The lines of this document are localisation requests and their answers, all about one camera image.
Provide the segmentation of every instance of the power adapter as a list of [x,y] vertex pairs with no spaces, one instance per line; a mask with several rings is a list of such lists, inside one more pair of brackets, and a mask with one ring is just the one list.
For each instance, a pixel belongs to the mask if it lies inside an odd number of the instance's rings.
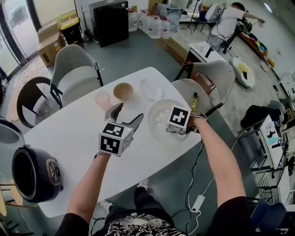
[[191,212],[194,212],[194,213],[199,212],[204,200],[205,200],[205,197],[203,195],[199,195],[195,203],[193,204],[193,207],[191,208]]

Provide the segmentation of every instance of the white t-shirt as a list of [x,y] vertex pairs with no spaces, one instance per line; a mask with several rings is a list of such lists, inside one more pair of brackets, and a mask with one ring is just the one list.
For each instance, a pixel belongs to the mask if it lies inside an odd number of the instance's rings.
[[228,40],[235,32],[237,20],[242,19],[244,13],[245,12],[231,6],[226,8],[222,14],[220,23],[213,27],[211,35],[216,35],[223,40]]

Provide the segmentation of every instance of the white bowl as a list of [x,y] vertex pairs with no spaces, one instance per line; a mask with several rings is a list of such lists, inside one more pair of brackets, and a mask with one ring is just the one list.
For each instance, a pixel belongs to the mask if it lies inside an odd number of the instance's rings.
[[151,105],[147,115],[148,126],[152,136],[159,142],[167,145],[181,143],[189,136],[189,134],[180,135],[166,132],[168,117],[173,105],[184,106],[176,100],[160,99]]
[[139,87],[145,97],[155,101],[162,97],[162,90],[150,79],[141,80]]

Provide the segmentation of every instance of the forearm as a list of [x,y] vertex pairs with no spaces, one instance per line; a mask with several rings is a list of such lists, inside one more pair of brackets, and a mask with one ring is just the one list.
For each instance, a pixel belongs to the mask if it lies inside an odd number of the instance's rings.
[[106,153],[96,157],[72,193],[68,213],[81,216],[88,224],[97,203],[109,159],[110,155]]
[[224,141],[203,119],[194,121],[206,147],[218,193],[218,206],[229,199],[245,196],[242,175],[236,158]]
[[249,12],[245,12],[244,15],[243,15],[243,17],[250,18],[250,19],[260,20],[259,17],[255,16],[255,15],[252,15]]

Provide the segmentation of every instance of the black speaker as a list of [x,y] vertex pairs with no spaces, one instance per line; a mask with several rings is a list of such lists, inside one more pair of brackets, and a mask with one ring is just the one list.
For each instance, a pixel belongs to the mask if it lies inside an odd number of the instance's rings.
[[101,47],[127,39],[128,1],[105,0],[89,5],[95,39]]

